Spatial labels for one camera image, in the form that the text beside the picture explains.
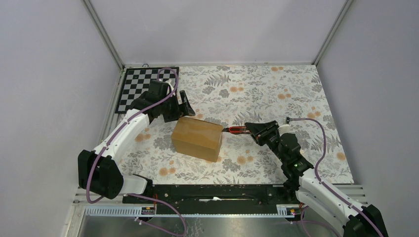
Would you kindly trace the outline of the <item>brown cardboard express box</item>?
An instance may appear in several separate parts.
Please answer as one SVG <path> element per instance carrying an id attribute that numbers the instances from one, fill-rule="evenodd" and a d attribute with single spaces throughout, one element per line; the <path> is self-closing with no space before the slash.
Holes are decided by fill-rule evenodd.
<path id="1" fill-rule="evenodd" d="M 217 162 L 222 144 L 223 126 L 204 120 L 182 117 L 171 135 L 178 153 Z"/>

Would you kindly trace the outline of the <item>red black utility knife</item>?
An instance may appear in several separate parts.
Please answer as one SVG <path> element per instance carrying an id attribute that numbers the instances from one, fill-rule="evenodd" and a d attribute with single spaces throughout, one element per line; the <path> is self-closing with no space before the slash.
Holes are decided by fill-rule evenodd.
<path id="1" fill-rule="evenodd" d="M 239 134 L 250 134 L 251 132 L 245 126 L 231 126 L 223 128 L 222 132 L 239 135 Z"/>

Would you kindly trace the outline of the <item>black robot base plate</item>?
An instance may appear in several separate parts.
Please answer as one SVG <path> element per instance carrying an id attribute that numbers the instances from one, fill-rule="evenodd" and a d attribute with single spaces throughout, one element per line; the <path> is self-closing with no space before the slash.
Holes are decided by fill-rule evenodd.
<path id="1" fill-rule="evenodd" d="M 299 215 L 304 204 L 282 185 L 151 185 L 143 198 L 128 195 L 124 204 L 149 204 L 157 214 L 182 215 Z"/>

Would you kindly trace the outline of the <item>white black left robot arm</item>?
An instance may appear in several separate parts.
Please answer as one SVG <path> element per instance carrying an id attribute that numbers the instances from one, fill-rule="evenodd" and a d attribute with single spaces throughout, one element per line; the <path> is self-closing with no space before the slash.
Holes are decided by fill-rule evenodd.
<path id="1" fill-rule="evenodd" d="M 126 115 L 111 134 L 92 151 L 78 155 L 79 187 L 100 198 L 114 199 L 120 194 L 134 194 L 142 203 L 153 198 L 150 182 L 140 175 L 123 174 L 118 163 L 140 132 L 163 116 L 165 122 L 195 115 L 186 92 L 166 81 L 152 80 L 147 91 L 134 99 Z"/>

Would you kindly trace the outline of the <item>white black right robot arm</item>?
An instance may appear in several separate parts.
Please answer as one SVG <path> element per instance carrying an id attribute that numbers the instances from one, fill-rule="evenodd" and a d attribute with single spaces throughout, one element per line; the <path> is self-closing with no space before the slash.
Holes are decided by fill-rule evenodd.
<path id="1" fill-rule="evenodd" d="M 249 135 L 259 145 L 266 145 L 281 161 L 287 180 L 283 196 L 287 202 L 302 202 L 326 220 L 340 237 L 386 237 L 388 232 L 381 212 L 370 204 L 349 197 L 320 176 L 318 167 L 300 152 L 295 134 L 289 132 L 291 118 L 282 126 L 246 122 Z"/>

